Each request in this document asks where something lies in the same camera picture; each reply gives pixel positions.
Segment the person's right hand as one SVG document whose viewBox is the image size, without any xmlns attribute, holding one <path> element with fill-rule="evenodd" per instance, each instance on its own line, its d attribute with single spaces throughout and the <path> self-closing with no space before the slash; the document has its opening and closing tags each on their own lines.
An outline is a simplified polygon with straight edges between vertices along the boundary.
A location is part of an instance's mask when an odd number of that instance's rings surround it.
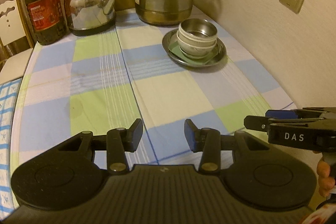
<svg viewBox="0 0 336 224">
<path fill-rule="evenodd" d="M 331 167 L 321 158 L 317 164 L 319 194 L 326 198 L 335 187 L 335 178 L 330 176 Z"/>
</svg>

